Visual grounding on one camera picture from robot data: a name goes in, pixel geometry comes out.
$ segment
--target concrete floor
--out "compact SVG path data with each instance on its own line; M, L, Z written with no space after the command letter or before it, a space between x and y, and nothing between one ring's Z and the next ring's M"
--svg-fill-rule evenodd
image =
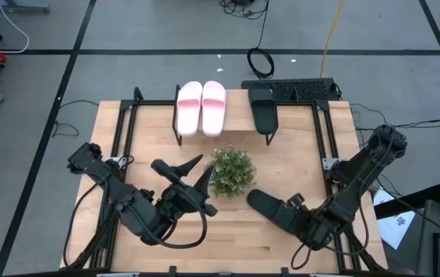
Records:
M0 72L0 93L5 95L5 102L0 104L0 249L63 74L72 60L71 50L89 2L51 1L52 12L48 15L9 14L30 36L28 54L34 55L10 55ZM440 0L427 3L440 29ZM273 55L274 78L318 76L320 55L291 53L297 53L294 49L322 49L337 7L337 0L270 4L262 48L288 49L283 55ZM78 55L68 86L62 86L62 102L131 98L136 85L145 98L170 99L175 84L190 80L214 79L226 88L239 88L242 80L255 76L244 52L226 54L229 49L254 47L261 25L262 20L225 15L212 0L97 0L81 49L218 49L218 53L100 55L103 53L97 51ZM25 44L1 14L0 33L5 36L0 48L17 49ZM327 58L325 76L336 80L346 100L378 109L395 124L440 118L440 52L386 54L386 50L440 50L418 0L348 0L330 48L384 50L375 55L361 52ZM382 123L379 115L355 110L360 112L355 121L362 128ZM59 112L58 120L71 122L80 130L80 136L49 140L4 274L58 268L79 182L79 177L65 168L66 159L90 139L96 111L95 106L80 103ZM407 154L389 166L385 174L402 194L440 183L440 128L403 132L408 137ZM415 217L397 251L385 247L396 270L414 268L420 224Z

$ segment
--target wooden table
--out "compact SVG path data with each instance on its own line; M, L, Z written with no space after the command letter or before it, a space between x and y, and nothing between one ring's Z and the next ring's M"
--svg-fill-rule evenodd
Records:
M104 156L109 156L111 152L119 105L120 102L101 102L98 109L91 142L102 147ZM342 159L350 159L359 149L349 105L347 102L330 102L330 109L339 155ZM188 177L183 178L185 183L192 185L211 159L213 149L232 145L246 150L252 157L257 168L258 189L284 200L300 192L309 208L321 205L326 199L312 110L309 107L279 106L280 127L270 146L265 144L263 135L239 131L237 127L226 122L226 125L232 126L234 132L223 132L217 138L210 138L198 131L195 137L184 138L180 147L171 128L172 111L172 106L138 107L131 147L131 155L135 157L135 161L128 168L127 183L139 188L153 189L159 195L168 186L168 182L150 169L150 163L154 159L160 158L169 165L179 165L198 154L204 154L200 164ZM328 152L329 143L322 113L320 119ZM124 147L125 127L123 132L120 153ZM92 180L83 176L78 199L92 185ZM76 259L95 233L101 200L102 190L96 189L77 211L68 245L70 261ZM248 206L245 196L234 199L216 199L213 196L209 202L218 209L218 214L207 218L206 239L193 249L174 250L160 245L144 245L138 237L120 225L112 271L167 272L170 265L176 265L178 272L278 273L281 267L290 268L290 259L300 246L296 237L283 232L259 215ZM387 268L370 194L362 197L362 207L370 231L367 250L380 265ZM363 243L365 231L359 213L353 225L355 234ZM200 233L199 214L186 214L180 219L168 242L194 242ZM344 249L348 251L345 237L342 239ZM295 264L304 261L306 252L305 249L299 253ZM345 260L347 268L351 268L350 258L346 257ZM297 272L338 272L335 253L326 249L312 252L309 264Z

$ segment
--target pink slide sandal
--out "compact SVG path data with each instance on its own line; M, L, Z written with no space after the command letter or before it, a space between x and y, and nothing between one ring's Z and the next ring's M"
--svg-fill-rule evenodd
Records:
M199 82L189 82L179 91L177 97L177 132L189 137L198 129L203 87Z
M209 81L203 86L203 132L207 136L222 133L227 93L219 82Z

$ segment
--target cable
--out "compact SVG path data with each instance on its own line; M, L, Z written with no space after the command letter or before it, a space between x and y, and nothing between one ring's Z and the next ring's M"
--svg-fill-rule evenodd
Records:
M88 104L96 105L97 107L99 106L98 103L95 103L95 102L92 102L92 101L89 101L89 100L81 99L81 100L71 101L71 102L68 102L68 103L65 103L65 104L59 106L58 111L60 109L64 108L65 106L67 106L67 105L71 105L71 104L75 104L75 103L88 103ZM69 123L59 123L56 120L56 121L54 121L54 125L56 126L56 128L55 128L54 132L51 135L52 138L54 138L57 135L63 135L63 136L68 136L68 137L76 137L76 136L78 136L80 134L80 131L75 126L73 126L73 125L71 125ZM68 126L68 127L72 128L73 130L75 130L75 134L65 134L65 133L61 133L61 132L58 133L57 131L58 131L59 126Z
M384 116L384 114L383 114L382 112L378 111L378 110L374 110L374 109L372 109L372 108L369 108L369 107L367 107L367 106L364 106L364 105L362 105L362 104L358 104L358 103L351 103L350 105L356 105L356 106L362 107L362 108L364 108L364 109L366 109L366 110L368 110L368 111L370 111L370 112L377 112L378 114L381 115L382 120L384 120L384 123L388 123L388 121L386 120L386 117Z
M118 164L121 162L122 159L126 159L126 163L121 167L122 169L128 165L131 165L135 161L135 157L133 157L132 155L124 155L119 158Z
M360 211L360 215L362 216L362 221L364 222L364 230L365 230L365 242L364 245L362 246L361 249L359 249L358 251L355 252L343 252L343 251L339 251L337 249L332 248L331 246L325 246L326 249L329 249L333 252L336 252L340 255L358 255L362 252L364 252L367 249L368 246L368 242L369 242L369 238L370 238L370 234L368 231L368 226L367 226L367 220L365 219L365 215L364 215L364 210L362 209L362 197L360 197L360 195L357 195L358 197L358 210Z
M330 246L325 246L325 248L327 248L327 249L329 249L329 250L332 250L333 252L336 252L336 253L338 253L338 254L340 254L340 255L358 255L358 254L364 252L364 251L367 249L370 234L369 234L369 232L368 232L367 220L365 219L364 211L363 211L363 209L362 209L362 197L361 197L360 195L363 193L362 190L363 190L363 188L364 188L365 183L367 182L368 177L369 177L369 176L370 176L370 175L371 175L371 174L372 174L372 173L373 173L378 167L381 167L382 161L384 161L385 157L388 155L389 151L391 150L391 146L392 146L392 143L391 143L391 142L393 142L393 140L394 140L394 138L395 138L395 133L396 133L396 131L392 128L391 139L390 139L390 143L388 144L388 148L386 149L386 152L384 152L384 155L381 157L381 159L379 160L379 162L372 162L375 166L374 166L374 167L372 168L372 170L367 174L367 177L365 177L365 179L362 181L362 183L361 183L361 185L360 185L359 193L358 193L358 195L357 195L357 198L358 198L358 209L360 210L360 215L362 216L362 221L364 222L364 229L365 229L365 243L364 243L364 245L362 246L362 248L361 248L360 250L358 250L358 251L356 251L356 252L343 252L343 251L339 251L339 250L337 250L337 249L334 249L334 248L332 248L332 247L330 247ZM378 135L377 137L378 137L378 140L379 140L379 143L380 143L380 142L382 141L382 140L381 140L381 137L380 137L379 135Z
M358 146L363 146L365 145L365 138L364 138L364 134L362 133L362 129L358 127L355 123L354 125L355 125L355 130L357 130L360 133L360 137L362 138L362 144Z
M54 132L52 133L51 137L54 138L57 135L63 135L63 136L69 136L69 137L75 137L78 136L80 134L80 131L73 125L69 124L69 123L59 123L57 120L54 121L54 125L56 126L56 128L54 129ZM65 133L58 133L58 128L59 126L68 126L70 128L72 128L73 130L75 130L75 134L65 134Z
M179 193L182 193L184 196L186 196L186 198L191 203L194 203L193 206L195 207L195 209L198 210L199 215L202 218L202 234L200 235L199 239L196 242L188 243L188 244L185 244L185 245L174 245L174 244L171 244L171 243L167 243L163 239L159 239L155 234L152 233L152 231L150 231L150 229L145 224L145 220L143 220L142 216L139 215L139 213L137 213L132 206L128 206L128 208L131 211L131 213L136 217L136 219L138 220L138 222L140 223L142 228L145 230L147 235L150 236L150 238L152 238L159 245L162 245L164 247L169 247L170 249L189 249L189 248L192 248L192 247L196 247L196 246L200 245L203 242L203 240L205 240L205 237L206 237L206 232L207 232L208 226L206 225L206 215L205 215L205 212L201 209L199 204L191 196L189 196L187 193L184 193L183 191L181 191L179 189L175 189L175 188L173 188L173 189L175 191L179 192Z
M72 228L73 228L73 221L75 220L75 214L76 211L78 210L78 207L80 206L80 204L82 203L83 199L90 193L92 192L95 188L97 187L97 184L94 184L88 191L86 191L82 197L80 197L80 199L76 202L75 207L73 208L73 213L72 213L72 217L69 220L69 228L68 228L68 234L66 234L66 240L65 240L65 247L63 248L63 262L65 263L65 266L68 267L68 260L66 258L66 251L68 249L68 242L69 242L69 237L72 234Z
M263 19L263 26L261 28L261 35L259 36L259 42L258 46L251 48L248 50L248 64L251 70L256 74L259 80L261 79L270 79L273 78L273 75L275 74L275 61L273 61L273 58L270 56L269 53L267 53L265 50L262 50L259 48L261 46L261 41L263 39L263 35L265 33L265 23L266 23L266 16L268 15L268 6L269 6L269 0L266 0L266 7L265 7L265 18ZM268 73L260 72L253 64L251 60L251 55L253 52L258 52L263 55L263 57L268 60L268 63L270 65L270 70Z
M387 192L392 198L394 198L396 201L402 203L404 206L406 206L408 209L412 210L415 214L420 215L424 220L432 223L433 225L435 225L435 227L440 229L440 225L438 223L436 223L435 221L429 219L427 216L425 216L424 214L422 214L421 212L419 212L417 209L413 208L411 205L409 205L407 202L401 200L400 198L397 198L396 196L394 196L392 193L390 193L390 191L388 191L383 185L382 183L379 181L379 179L377 178L377 182L379 183L379 185L381 185L382 189Z
M294 262L295 262L295 257L298 255L298 253L304 248L305 244L302 243L297 250L295 251L294 255L292 256L292 260L290 261L290 266L292 267L292 269L294 270L299 270L302 269L305 265L307 265L307 263L309 262L309 259L311 258L311 251L312 249L309 249L307 251L307 256L305 257L305 261L299 265L299 266L294 266Z
M253 12L245 10L254 3L255 0L218 0L218 3L221 7L223 7L223 12L226 15L232 15L239 18L247 18L250 20L256 20L261 18L263 14L268 10L268 6L266 5L264 9L260 11Z
M400 125L395 125L395 127L414 128L417 125L421 125L421 124L425 124L425 123L437 123L437 122L440 122L440 119L426 120L426 121L421 121L421 122L413 122L413 123L408 123L408 124L400 124Z
M22 35L25 36L25 38L27 39L27 43L25 44L25 47L22 50L19 51L0 51L1 53L4 54L20 54L25 52L25 50L27 50L28 48L28 44L30 44L30 38L28 37L27 34L25 34L25 32L23 32L17 25L15 25L15 23L13 23L10 18L8 18L8 16L5 14L5 10L2 7L2 4L0 3L0 10L2 11L2 14L5 16L6 20L8 20L8 22L10 22L10 24L15 27L19 32L21 32Z
M396 127L396 128L438 128L440 125L434 125L434 126L409 126L409 127Z
M340 0L340 6L338 7L338 11L336 12L335 19L333 20L331 30L329 31L328 40L326 40L325 51L322 53L321 72L319 72L319 78L322 78L322 74L325 72L326 53L328 52L329 42L331 41L333 32L335 31L336 25L338 24L338 20L340 18L340 14L342 13L342 8L344 4L345 0Z
M391 181L389 181L388 177L386 177L384 174L381 173L382 178L386 179L386 181L388 181L389 185L391 185L392 189L395 190L395 194L403 197L403 194L399 193L398 190L396 189L395 185L393 185L393 183Z
M63 105L60 105L59 108L58 108L58 110L62 109L63 107L65 107L65 106L67 106L67 105L71 105L71 104L75 104L75 103L81 103L81 102L88 103L88 104L92 104L92 105L96 105L97 107L99 107L99 104L98 104L98 103L92 102L92 101L90 101L90 100L84 100L84 99L81 99L81 100L75 100L75 101L71 101L71 102L65 103L65 104L63 104Z

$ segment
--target green plant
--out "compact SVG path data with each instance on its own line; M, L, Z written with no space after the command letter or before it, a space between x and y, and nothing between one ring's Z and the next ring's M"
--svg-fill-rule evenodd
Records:
M215 195L236 197L255 185L256 167L246 151L232 147L215 149L212 158L209 165L215 168L209 185L213 187Z

